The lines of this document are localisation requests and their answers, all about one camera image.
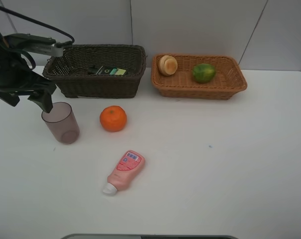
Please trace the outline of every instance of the pink bottle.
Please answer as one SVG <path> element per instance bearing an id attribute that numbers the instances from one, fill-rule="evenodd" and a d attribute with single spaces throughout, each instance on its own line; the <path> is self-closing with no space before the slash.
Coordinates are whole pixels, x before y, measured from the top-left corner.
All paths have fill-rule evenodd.
<path id="1" fill-rule="evenodd" d="M 114 195 L 130 186 L 131 181 L 138 175 L 145 165 L 145 158 L 132 150 L 127 151 L 110 176 L 103 193 Z"/>

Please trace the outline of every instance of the tangerine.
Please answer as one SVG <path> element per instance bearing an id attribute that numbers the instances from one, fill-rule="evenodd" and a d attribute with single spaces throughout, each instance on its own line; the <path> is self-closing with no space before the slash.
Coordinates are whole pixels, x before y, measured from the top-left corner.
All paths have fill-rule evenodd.
<path id="1" fill-rule="evenodd" d="M 100 123 L 107 131 L 120 131 L 125 127 L 126 122 L 126 113 L 119 106 L 109 106 L 101 112 Z"/>

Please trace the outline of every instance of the barcode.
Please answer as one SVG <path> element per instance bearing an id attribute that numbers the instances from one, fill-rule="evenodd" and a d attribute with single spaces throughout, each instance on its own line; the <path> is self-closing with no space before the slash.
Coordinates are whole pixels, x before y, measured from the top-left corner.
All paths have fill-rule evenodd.
<path id="1" fill-rule="evenodd" d="M 127 153 L 127 155 L 126 156 L 128 156 L 128 157 L 130 157 L 130 158 L 132 158 L 133 160 L 137 160 L 139 157 L 137 156 L 137 155 L 135 155 L 135 154 L 132 154 L 132 153 Z"/>

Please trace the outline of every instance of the purple translucent cup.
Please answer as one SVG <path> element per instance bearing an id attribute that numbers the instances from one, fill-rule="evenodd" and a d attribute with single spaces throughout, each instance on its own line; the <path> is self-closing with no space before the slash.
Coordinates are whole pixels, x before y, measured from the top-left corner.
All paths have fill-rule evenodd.
<path id="1" fill-rule="evenodd" d="M 72 107 L 68 103 L 54 103 L 50 113 L 42 112 L 42 119 L 60 143 L 74 143 L 80 135 Z"/>

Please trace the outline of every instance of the light brown wicker basket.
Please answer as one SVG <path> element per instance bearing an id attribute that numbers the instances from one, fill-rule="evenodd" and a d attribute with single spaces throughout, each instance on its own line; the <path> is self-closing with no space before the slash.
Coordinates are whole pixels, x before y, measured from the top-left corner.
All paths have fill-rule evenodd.
<path id="1" fill-rule="evenodd" d="M 178 70 L 172 76 L 164 76 L 158 70 L 157 64 L 164 55 L 173 56 L 178 62 Z M 194 80 L 192 70 L 201 63 L 216 68 L 216 75 L 209 83 L 200 84 Z M 247 88 L 238 63 L 228 56 L 159 54 L 152 61 L 151 81 L 160 94 L 166 97 L 228 100 Z"/>

